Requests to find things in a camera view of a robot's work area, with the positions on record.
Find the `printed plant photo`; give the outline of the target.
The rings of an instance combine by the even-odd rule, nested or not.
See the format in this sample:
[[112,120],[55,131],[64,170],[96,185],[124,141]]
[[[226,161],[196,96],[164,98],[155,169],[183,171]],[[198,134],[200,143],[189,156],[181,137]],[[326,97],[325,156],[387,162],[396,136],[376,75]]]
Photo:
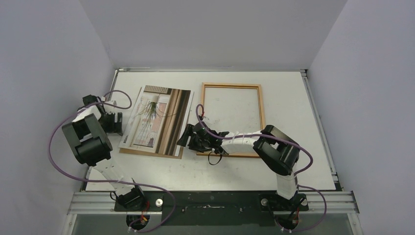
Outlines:
[[191,90],[142,87],[119,148],[178,156],[176,142],[187,125],[193,95]]

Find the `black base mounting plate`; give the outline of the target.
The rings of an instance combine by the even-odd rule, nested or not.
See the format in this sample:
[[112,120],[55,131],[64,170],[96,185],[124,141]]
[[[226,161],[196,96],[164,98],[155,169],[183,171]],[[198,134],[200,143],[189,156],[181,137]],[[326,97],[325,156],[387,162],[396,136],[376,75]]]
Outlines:
[[146,227],[155,215],[165,219],[165,226],[233,226],[256,224],[273,226],[275,218],[297,218],[297,212],[309,210],[306,195],[299,193],[287,200],[274,191],[146,191],[145,200],[124,208],[115,202],[114,211],[126,212],[129,221],[144,216]]

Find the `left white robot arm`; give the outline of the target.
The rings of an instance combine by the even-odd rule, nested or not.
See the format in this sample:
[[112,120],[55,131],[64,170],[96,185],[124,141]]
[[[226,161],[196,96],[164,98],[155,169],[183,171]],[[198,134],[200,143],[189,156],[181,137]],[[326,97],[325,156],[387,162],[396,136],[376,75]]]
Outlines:
[[99,171],[115,191],[115,199],[126,210],[140,211],[146,197],[135,181],[124,174],[111,157],[113,149],[108,134],[122,135],[123,114],[114,112],[114,101],[105,108],[105,98],[88,95],[83,97],[83,107],[71,122],[62,126],[68,144],[80,164]]

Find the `aluminium rail front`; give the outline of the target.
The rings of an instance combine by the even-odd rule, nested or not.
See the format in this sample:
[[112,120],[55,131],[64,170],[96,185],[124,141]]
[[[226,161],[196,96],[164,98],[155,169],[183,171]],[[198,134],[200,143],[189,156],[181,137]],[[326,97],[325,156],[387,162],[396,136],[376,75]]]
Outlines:
[[[330,213],[358,213],[354,194],[351,191],[323,191],[318,194],[314,191],[301,191],[308,200],[308,211],[300,212],[306,214],[330,214]],[[114,211],[114,200],[110,198],[109,192],[76,192],[69,207],[69,214],[121,214],[126,212]]]

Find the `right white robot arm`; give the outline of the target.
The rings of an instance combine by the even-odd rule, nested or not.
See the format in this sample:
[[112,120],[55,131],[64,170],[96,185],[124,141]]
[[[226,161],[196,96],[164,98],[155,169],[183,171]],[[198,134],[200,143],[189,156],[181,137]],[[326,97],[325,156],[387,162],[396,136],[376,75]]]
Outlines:
[[289,210],[296,204],[298,180],[295,176],[300,150],[296,142],[273,125],[251,133],[217,132],[202,121],[187,124],[176,142],[200,153],[220,157],[232,154],[256,154],[277,177],[277,205]]

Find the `brown cardboard backing board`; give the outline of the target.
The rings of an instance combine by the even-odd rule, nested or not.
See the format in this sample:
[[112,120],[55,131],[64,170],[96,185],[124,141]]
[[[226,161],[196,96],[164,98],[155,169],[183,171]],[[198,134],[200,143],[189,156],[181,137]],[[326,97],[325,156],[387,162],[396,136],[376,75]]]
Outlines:
[[183,147],[179,147],[179,155],[178,156],[165,155],[165,154],[159,154],[159,153],[151,153],[151,152],[145,152],[145,151],[139,151],[139,150],[126,149],[126,148],[120,148],[119,153],[140,155],[140,156],[170,158],[170,159],[181,159],[182,156],[183,156],[183,150],[184,150]]

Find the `wooden picture frame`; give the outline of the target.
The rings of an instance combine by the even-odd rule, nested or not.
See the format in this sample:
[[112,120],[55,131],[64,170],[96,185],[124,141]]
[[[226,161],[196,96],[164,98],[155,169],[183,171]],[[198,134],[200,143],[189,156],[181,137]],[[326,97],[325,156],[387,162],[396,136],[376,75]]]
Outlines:
[[203,83],[203,121],[216,132],[251,133],[266,126],[259,84]]

